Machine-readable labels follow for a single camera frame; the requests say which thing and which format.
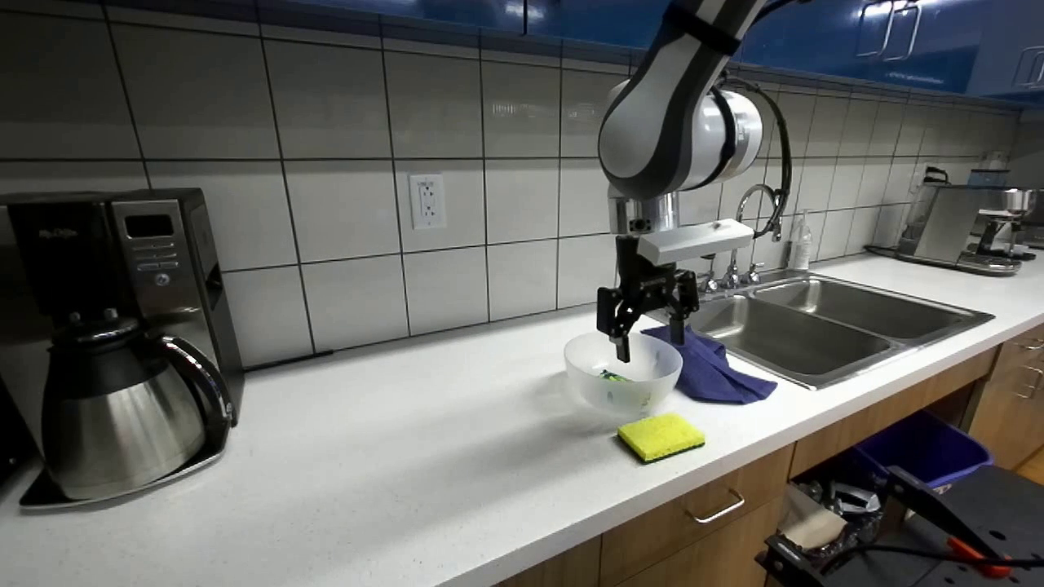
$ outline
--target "electrical outlet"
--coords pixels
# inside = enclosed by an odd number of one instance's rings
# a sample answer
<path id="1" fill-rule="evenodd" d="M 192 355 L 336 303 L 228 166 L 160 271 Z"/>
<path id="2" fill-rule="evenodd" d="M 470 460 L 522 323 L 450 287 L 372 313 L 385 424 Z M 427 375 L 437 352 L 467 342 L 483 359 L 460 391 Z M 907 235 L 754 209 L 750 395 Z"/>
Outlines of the electrical outlet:
<path id="1" fill-rule="evenodd" d="M 444 176 L 411 176 L 414 232 L 447 228 Z"/>

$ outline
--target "stainless steel sink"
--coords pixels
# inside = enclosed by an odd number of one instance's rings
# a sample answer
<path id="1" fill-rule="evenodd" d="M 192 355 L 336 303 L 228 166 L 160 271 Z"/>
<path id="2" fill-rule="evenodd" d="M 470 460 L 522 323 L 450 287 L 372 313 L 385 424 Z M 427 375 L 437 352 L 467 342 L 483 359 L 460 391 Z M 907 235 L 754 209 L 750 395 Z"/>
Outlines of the stainless steel sink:
<path id="1" fill-rule="evenodd" d="M 708 297 L 688 326 L 783 378 L 822 388 L 985 320 L 992 316 L 803 274 Z"/>
<path id="2" fill-rule="evenodd" d="M 894 339 L 900 346 L 936 342 L 992 320 L 989 313 L 884 294 L 825 277 L 776 280 L 750 294 L 767 303 L 848 323 L 855 329 Z"/>
<path id="3" fill-rule="evenodd" d="M 897 349 L 884 336 L 744 294 L 705 300 L 688 326 L 803 385 L 832 385 Z"/>

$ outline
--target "purple cloth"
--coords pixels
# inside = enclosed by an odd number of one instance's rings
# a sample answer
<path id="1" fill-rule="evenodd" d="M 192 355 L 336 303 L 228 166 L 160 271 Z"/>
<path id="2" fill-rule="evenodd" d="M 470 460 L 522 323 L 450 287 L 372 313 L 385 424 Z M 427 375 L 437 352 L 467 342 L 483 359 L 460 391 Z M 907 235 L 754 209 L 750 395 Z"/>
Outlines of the purple cloth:
<path id="1" fill-rule="evenodd" d="M 675 346 L 669 326 L 646 329 L 646 336 Z M 682 395 L 688 395 L 695 401 L 750 404 L 750 401 L 763 401 L 776 391 L 776 382 L 754 378 L 754 375 L 731 369 L 724 359 L 724 346 L 718 339 L 708 339 L 708 336 L 685 329 L 685 346 L 679 349 L 679 355 L 682 355 L 679 388 L 682 388 Z"/>

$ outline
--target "white countertop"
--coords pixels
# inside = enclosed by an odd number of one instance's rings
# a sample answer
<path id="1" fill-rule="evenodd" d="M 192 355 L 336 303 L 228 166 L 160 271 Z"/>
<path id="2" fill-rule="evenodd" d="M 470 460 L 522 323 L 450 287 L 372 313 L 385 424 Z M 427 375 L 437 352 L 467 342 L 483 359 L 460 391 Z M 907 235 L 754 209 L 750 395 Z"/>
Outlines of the white countertop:
<path id="1" fill-rule="evenodd" d="M 55 515 L 16 509 L 29 473 L 3 486 L 0 584 L 493 584 L 1044 320 L 1044 261 L 1018 277 L 884 258 L 819 274 L 995 320 L 822 391 L 783 382 L 744 408 L 672 395 L 708 447 L 653 466 L 561 385 L 591 310 L 258 372 L 212 470 Z"/>

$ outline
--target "coffee machine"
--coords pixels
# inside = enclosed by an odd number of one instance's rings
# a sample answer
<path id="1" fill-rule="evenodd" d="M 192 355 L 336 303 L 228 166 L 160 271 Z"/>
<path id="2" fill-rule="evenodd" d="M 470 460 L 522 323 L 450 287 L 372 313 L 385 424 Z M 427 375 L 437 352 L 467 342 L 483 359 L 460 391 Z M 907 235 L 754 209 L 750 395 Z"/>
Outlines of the coffee machine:
<path id="1" fill-rule="evenodd" d="M 199 189 L 0 199 L 0 378 L 46 463 L 55 437 L 46 434 L 46 388 L 62 378 L 52 372 L 55 362 L 108 378 L 111 369 L 85 355 L 144 355 L 147 339 L 199 355 L 166 352 L 183 355 L 173 369 L 147 359 L 140 378 L 157 375 L 157 388 L 173 388 L 166 372 L 206 365 L 222 388 L 222 417 L 238 421 L 241 362 Z"/>
<path id="2" fill-rule="evenodd" d="M 897 258 L 972 274 L 1018 274 L 1021 212 L 1002 186 L 927 183 L 900 235 Z"/>

